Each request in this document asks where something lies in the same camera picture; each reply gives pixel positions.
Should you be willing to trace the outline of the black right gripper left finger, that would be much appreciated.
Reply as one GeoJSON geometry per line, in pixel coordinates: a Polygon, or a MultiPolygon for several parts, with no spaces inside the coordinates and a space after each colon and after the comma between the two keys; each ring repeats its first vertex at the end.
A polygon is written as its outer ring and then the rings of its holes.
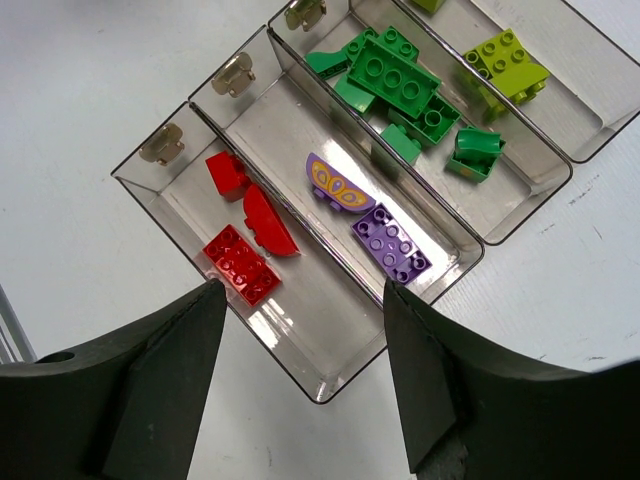
{"type": "Polygon", "coordinates": [[[184,479],[225,322],[209,280],[91,341],[1,368],[5,479],[184,479]]]}

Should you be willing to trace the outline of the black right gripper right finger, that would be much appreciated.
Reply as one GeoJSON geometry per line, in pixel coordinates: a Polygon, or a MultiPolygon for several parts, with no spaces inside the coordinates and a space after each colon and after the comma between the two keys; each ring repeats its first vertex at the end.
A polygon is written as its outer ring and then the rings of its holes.
{"type": "Polygon", "coordinates": [[[639,363],[595,372],[509,350],[400,284],[384,328],[410,471],[420,479],[635,479],[639,363]]]}

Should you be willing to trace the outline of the red long lego brick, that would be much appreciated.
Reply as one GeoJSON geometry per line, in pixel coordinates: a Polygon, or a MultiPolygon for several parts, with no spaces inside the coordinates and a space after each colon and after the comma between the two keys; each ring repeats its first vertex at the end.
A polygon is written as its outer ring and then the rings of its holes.
{"type": "Polygon", "coordinates": [[[281,279],[231,224],[204,248],[204,255],[251,307],[271,294],[281,279]]]}

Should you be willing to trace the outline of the purple eight-stud lego brick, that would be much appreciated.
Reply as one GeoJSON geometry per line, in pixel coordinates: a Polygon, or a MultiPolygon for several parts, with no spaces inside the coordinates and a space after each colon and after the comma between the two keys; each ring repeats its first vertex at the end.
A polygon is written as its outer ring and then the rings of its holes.
{"type": "Polygon", "coordinates": [[[408,285],[432,267],[418,245],[382,203],[351,225],[376,264],[392,280],[408,285]]]}

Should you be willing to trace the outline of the red small square lego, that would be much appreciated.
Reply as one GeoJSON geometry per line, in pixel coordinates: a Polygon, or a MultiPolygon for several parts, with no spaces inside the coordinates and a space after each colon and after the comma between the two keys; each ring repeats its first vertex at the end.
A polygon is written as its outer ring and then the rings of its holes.
{"type": "Polygon", "coordinates": [[[222,151],[206,159],[205,165],[218,193],[226,201],[235,202],[244,197],[251,179],[236,155],[222,151]]]}

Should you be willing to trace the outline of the green curved slope lego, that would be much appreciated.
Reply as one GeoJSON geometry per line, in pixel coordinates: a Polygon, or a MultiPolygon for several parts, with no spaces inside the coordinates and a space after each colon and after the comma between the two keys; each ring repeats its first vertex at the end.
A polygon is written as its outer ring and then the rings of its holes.
{"type": "Polygon", "coordinates": [[[462,128],[456,134],[454,150],[445,169],[480,184],[490,176],[505,146],[506,141],[500,133],[475,127],[462,128]]]}

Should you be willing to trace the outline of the purple lego piece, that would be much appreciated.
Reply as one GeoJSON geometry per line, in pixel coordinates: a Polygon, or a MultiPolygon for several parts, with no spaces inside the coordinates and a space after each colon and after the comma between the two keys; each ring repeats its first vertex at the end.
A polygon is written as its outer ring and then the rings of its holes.
{"type": "Polygon", "coordinates": [[[314,194],[336,211],[365,213],[376,205],[372,196],[315,153],[307,157],[306,173],[314,194]]]}

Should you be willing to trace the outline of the small green lego brick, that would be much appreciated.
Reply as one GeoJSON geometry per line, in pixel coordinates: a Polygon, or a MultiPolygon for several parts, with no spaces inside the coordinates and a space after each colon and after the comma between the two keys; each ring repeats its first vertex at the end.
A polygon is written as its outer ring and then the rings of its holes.
{"type": "Polygon", "coordinates": [[[422,146],[418,140],[409,137],[404,126],[390,124],[382,131],[381,137],[406,163],[409,165],[416,163],[422,146]]]}

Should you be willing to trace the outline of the green tall lego block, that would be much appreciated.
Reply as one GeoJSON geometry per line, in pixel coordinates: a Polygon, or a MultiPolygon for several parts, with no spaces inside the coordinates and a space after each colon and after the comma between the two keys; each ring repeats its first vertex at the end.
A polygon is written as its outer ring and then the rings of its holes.
{"type": "Polygon", "coordinates": [[[410,119],[400,111],[390,108],[389,120],[402,126],[407,136],[424,148],[436,146],[461,118],[461,113],[444,97],[434,93],[417,119],[410,119]]]}

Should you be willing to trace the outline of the small green lego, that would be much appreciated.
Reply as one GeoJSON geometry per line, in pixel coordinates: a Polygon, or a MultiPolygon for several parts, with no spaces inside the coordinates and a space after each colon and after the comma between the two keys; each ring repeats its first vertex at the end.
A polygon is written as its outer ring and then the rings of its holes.
{"type": "Polygon", "coordinates": [[[373,107],[376,96],[350,82],[343,74],[334,85],[334,91],[359,115],[366,116],[373,107]]]}

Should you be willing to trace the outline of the green lego with slope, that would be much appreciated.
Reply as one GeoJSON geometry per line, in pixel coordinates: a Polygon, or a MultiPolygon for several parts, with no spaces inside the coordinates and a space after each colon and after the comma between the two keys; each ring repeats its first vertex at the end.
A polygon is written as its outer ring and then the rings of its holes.
{"type": "Polygon", "coordinates": [[[347,77],[411,119],[419,117],[441,84],[439,78],[372,37],[364,39],[347,77]]]}

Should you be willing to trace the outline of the green eight-stud lego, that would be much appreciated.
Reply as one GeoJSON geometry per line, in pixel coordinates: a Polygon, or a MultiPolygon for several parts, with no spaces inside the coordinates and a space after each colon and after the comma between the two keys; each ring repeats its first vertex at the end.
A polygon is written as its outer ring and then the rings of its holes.
{"type": "Polygon", "coordinates": [[[416,63],[419,50],[411,42],[409,42],[397,29],[389,26],[381,34],[371,27],[363,30],[359,35],[350,40],[343,48],[342,52],[346,55],[350,62],[353,62],[358,56],[364,45],[366,38],[378,39],[387,49],[397,53],[398,55],[416,63]]]}

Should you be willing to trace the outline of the lime green square lego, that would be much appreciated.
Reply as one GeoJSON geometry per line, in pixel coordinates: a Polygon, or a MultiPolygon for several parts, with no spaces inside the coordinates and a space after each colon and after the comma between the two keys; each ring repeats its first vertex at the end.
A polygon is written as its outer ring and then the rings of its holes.
{"type": "Polygon", "coordinates": [[[412,0],[412,2],[424,9],[429,14],[435,14],[446,0],[412,0]]]}

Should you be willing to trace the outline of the tiny green lego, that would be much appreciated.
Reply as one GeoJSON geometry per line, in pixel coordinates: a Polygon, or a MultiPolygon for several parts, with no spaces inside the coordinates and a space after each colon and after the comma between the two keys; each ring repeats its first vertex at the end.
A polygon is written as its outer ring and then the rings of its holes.
{"type": "Polygon", "coordinates": [[[351,64],[342,50],[310,52],[305,55],[304,59],[309,67],[323,80],[329,80],[346,72],[351,64]]]}

